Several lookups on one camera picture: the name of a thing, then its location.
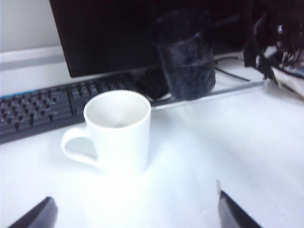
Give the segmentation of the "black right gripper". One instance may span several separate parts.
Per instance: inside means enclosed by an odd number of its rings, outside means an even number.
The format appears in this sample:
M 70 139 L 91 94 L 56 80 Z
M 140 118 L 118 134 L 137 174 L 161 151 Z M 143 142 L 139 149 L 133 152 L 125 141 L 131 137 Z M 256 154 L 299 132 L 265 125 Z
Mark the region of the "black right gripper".
M 254 0 L 253 18 L 253 34 L 258 47 L 304 46 L 302 0 Z

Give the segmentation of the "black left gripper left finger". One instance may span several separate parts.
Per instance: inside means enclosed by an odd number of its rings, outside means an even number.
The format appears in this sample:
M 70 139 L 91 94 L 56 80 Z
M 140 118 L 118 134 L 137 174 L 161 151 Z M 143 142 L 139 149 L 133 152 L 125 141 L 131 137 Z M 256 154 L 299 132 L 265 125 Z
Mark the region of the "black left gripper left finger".
M 52 197 L 46 197 L 9 228 L 53 228 L 57 221 L 57 214 L 55 200 Z

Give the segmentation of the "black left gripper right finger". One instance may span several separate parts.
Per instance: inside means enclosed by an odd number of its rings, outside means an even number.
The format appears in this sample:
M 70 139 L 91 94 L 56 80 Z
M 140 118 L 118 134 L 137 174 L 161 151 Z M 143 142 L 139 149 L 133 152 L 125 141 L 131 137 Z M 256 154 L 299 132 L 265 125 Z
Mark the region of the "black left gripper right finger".
M 216 180 L 219 195 L 218 215 L 222 228 L 260 228 L 261 226 L 251 218 L 225 191 L 220 181 Z

